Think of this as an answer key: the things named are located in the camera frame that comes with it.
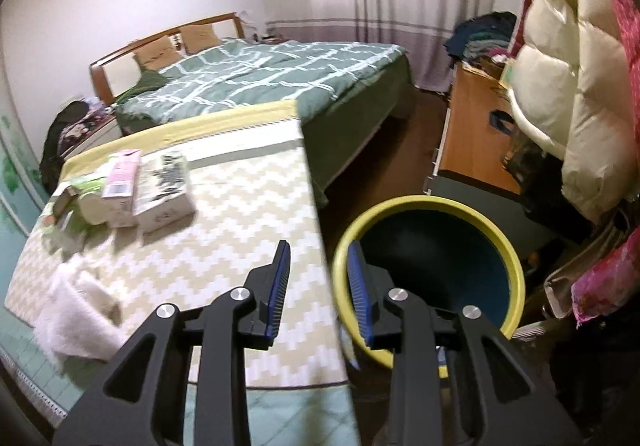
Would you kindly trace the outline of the left brown pillow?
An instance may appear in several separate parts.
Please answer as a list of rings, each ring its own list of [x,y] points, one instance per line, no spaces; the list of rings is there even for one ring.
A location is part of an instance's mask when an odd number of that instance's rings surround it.
[[[183,56],[175,48],[169,36],[161,36],[134,50],[134,58],[143,70],[160,71],[180,62]]]

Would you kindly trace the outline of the white floral tea box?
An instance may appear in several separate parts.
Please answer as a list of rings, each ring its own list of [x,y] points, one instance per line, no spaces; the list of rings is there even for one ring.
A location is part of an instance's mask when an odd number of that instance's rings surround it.
[[[196,212],[189,165],[182,154],[165,151],[142,162],[134,196],[134,219],[144,234]]]

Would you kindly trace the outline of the clothes pile on desk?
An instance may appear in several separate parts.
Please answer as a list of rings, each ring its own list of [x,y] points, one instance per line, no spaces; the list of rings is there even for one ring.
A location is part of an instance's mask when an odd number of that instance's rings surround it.
[[[450,68],[458,62],[474,62],[491,50],[506,50],[518,17],[511,12],[492,12],[458,24],[444,43],[450,58]]]

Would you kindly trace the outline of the green plastic bag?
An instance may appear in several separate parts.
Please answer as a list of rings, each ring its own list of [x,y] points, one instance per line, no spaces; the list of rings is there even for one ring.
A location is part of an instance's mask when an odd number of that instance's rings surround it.
[[[89,178],[99,177],[104,176],[77,177],[74,180],[88,180]],[[54,200],[66,186],[70,186],[72,181],[73,180],[64,182],[55,189],[52,200],[42,217],[43,233],[50,241],[50,248],[52,250],[60,250],[65,256],[71,256],[81,252],[85,247],[85,242],[90,230],[93,226],[100,226],[90,225],[84,220],[76,201],[67,209],[62,218],[55,221],[51,213]]]

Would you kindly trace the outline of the wooden bed frame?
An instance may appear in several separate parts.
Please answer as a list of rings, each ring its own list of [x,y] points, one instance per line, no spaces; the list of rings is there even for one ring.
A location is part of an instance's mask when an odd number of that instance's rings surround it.
[[[180,24],[167,30],[152,34],[141,40],[135,40],[128,45],[114,50],[89,66],[89,74],[96,97],[111,105],[117,96],[126,92],[136,84],[142,72],[146,69],[144,63],[150,59],[166,62],[171,49],[186,58],[188,52],[184,45],[181,31],[190,26],[209,26],[219,39],[237,38],[245,36],[242,21],[237,13],[225,13],[213,17]]]

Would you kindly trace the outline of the brown ridged tray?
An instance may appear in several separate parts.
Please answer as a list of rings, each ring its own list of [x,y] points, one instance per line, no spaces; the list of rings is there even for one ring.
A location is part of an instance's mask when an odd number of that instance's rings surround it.
[[[53,206],[52,206],[52,216],[55,221],[58,221],[67,209],[72,205],[73,202],[79,196],[78,189],[72,185],[66,186],[62,192],[55,198]]]

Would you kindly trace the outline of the yellow rimmed trash bin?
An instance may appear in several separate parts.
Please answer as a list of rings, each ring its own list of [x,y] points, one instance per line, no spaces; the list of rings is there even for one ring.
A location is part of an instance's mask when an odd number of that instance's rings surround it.
[[[526,293],[521,261],[494,222],[447,198],[386,200],[347,227],[332,262],[341,324],[355,350],[382,367],[393,367],[393,354],[367,347],[352,308],[347,255],[354,241],[360,242],[368,263],[387,270],[397,287],[423,296],[427,304],[453,312],[476,305],[508,339],[520,325]]]

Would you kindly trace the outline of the white foam net sleeve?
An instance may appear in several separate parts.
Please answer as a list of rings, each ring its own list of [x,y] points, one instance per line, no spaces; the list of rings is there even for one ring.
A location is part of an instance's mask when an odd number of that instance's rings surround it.
[[[119,315],[119,300],[102,284],[97,270],[62,266],[52,277],[34,336],[58,371],[72,357],[107,362],[127,341]]]

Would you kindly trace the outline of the pink strawberry milk carton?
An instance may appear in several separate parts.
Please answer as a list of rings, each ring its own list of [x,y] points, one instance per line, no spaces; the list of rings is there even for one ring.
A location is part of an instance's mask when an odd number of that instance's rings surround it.
[[[142,152],[126,149],[110,155],[107,161],[101,200],[106,209],[107,223],[113,228],[136,226],[134,194]]]

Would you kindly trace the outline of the green checked duvet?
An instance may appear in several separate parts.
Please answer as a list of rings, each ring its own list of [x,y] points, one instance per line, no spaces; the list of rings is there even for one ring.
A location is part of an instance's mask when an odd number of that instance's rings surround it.
[[[294,99],[308,122],[371,86],[410,83],[405,50],[395,44],[225,39],[157,71],[169,83],[115,102],[130,132],[201,114]]]

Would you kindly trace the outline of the dark green garment on bed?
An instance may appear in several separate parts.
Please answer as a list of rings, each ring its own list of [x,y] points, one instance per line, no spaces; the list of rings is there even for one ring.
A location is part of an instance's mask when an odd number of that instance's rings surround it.
[[[136,97],[146,92],[157,91],[169,83],[166,76],[155,70],[144,70],[139,81],[127,91],[122,92],[115,98],[115,102],[126,102],[131,97]]]

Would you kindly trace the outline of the right brown pillow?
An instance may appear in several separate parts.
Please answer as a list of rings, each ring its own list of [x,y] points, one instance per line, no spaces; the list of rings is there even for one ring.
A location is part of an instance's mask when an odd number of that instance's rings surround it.
[[[187,24],[179,29],[184,49],[189,55],[218,46],[221,39],[216,35],[211,24]]]

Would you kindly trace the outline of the dark clothes on nightstand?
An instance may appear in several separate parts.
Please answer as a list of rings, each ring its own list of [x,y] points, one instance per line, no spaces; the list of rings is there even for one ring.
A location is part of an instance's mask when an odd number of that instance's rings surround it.
[[[49,195],[58,186],[63,154],[114,120],[113,109],[96,96],[74,97],[58,112],[48,129],[39,165],[43,188]]]

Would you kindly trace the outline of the green white drink bottle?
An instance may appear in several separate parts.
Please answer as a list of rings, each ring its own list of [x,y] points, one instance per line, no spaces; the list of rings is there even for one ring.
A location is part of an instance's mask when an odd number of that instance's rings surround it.
[[[102,199],[105,184],[104,177],[73,180],[70,183],[77,192],[76,204],[81,216],[90,225],[105,224],[110,218],[110,207]]]

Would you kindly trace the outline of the white nightstand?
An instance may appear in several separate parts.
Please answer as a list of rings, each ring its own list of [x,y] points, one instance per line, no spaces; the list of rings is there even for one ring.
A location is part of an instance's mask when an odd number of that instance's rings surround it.
[[[118,140],[121,137],[122,129],[117,120],[114,117],[110,117],[92,130],[78,144],[67,149],[64,154],[62,154],[62,159],[66,161],[89,149],[111,143],[113,140]]]

